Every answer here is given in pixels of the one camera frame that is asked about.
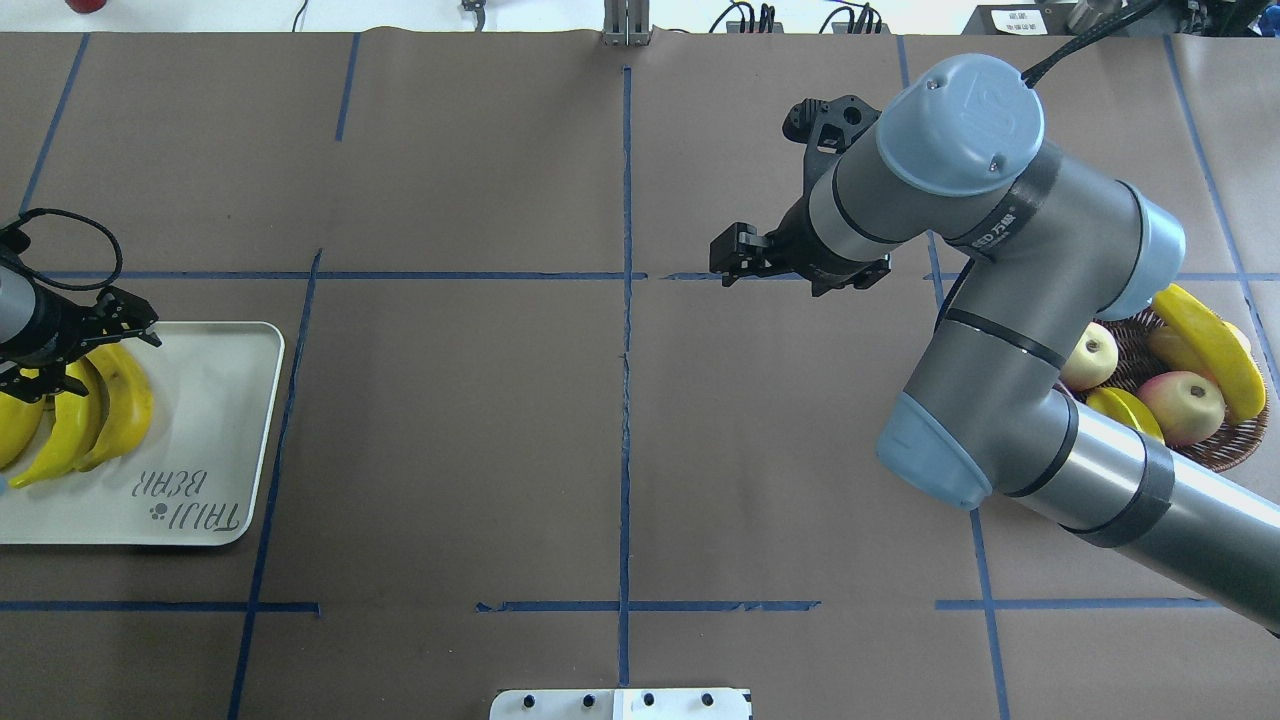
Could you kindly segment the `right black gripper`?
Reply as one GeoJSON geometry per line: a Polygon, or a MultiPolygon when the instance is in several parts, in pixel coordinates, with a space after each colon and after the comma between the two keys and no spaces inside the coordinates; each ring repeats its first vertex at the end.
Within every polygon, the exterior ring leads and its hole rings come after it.
{"type": "Polygon", "coordinates": [[[731,223],[709,246],[709,273],[722,284],[744,277],[767,278],[776,268],[794,272],[812,283],[812,296],[832,290],[869,290],[891,273],[886,254],[873,260],[851,260],[829,249],[813,227],[808,197],[799,199],[780,225],[760,234],[755,225],[731,223]]]}

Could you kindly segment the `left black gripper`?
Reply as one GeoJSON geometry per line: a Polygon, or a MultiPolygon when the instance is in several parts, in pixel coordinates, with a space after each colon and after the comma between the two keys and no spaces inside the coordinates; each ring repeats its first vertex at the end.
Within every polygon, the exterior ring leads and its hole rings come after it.
{"type": "Polygon", "coordinates": [[[36,284],[1,290],[1,391],[24,404],[56,395],[87,398],[83,380],[68,368],[87,351],[125,340],[161,347],[157,314],[148,301],[115,286],[81,306],[36,284]]]}

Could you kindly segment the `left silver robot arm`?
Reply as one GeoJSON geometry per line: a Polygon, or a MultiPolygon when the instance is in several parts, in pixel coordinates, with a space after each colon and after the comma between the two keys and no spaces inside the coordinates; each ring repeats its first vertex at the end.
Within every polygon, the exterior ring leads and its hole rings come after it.
{"type": "Polygon", "coordinates": [[[70,364],[124,340],[163,345],[150,302],[119,287],[106,284],[91,304],[74,304],[51,282],[20,269],[8,251],[1,278],[1,389],[13,398],[84,397],[87,386],[70,377],[70,364]]]}

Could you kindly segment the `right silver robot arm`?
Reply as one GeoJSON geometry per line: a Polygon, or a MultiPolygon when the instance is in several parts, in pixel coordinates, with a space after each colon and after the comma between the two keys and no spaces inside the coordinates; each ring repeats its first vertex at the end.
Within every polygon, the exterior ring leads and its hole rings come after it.
{"type": "Polygon", "coordinates": [[[1096,547],[1277,632],[1277,506],[1057,389],[1087,325],[1148,307],[1185,234],[1132,184],[1044,137],[1018,68],[951,56],[883,111],[806,100],[787,137],[804,191],[767,233],[712,241],[724,284],[796,273],[868,288],[925,232],[969,261],[876,445],[918,489],[973,510],[1004,495],[1096,547]]]}

